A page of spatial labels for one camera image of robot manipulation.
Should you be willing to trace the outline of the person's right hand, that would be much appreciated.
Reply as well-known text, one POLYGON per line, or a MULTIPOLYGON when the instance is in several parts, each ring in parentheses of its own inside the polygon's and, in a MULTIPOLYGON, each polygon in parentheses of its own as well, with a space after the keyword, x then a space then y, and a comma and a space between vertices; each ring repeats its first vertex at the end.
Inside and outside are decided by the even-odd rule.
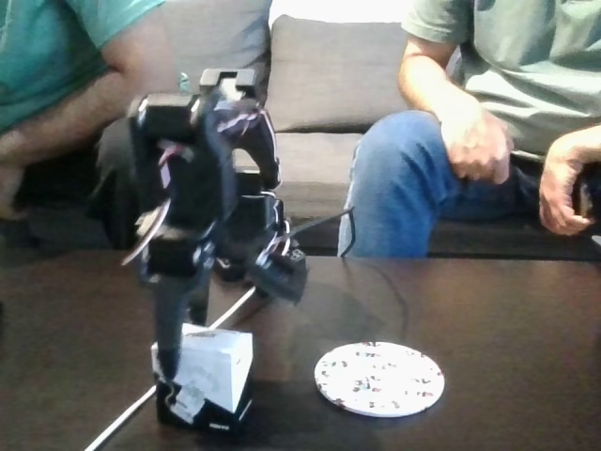
POLYGON ((513 139, 505 124, 482 108, 440 121, 447 156, 460 179, 502 184, 509 178, 513 139))

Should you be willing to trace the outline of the person's left hand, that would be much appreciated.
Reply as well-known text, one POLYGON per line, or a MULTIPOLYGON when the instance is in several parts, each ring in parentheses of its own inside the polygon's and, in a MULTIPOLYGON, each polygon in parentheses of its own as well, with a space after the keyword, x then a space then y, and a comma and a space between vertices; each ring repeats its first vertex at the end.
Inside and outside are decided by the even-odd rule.
POLYGON ((539 187, 539 215, 543 226, 563 236, 577 235, 594 224, 591 216, 576 213, 572 194, 584 163, 572 150, 549 151, 539 187))
POLYGON ((1 135, 1 219, 19 221, 25 216, 15 204, 15 196, 23 181, 24 168, 15 162, 17 143, 12 132, 1 135))

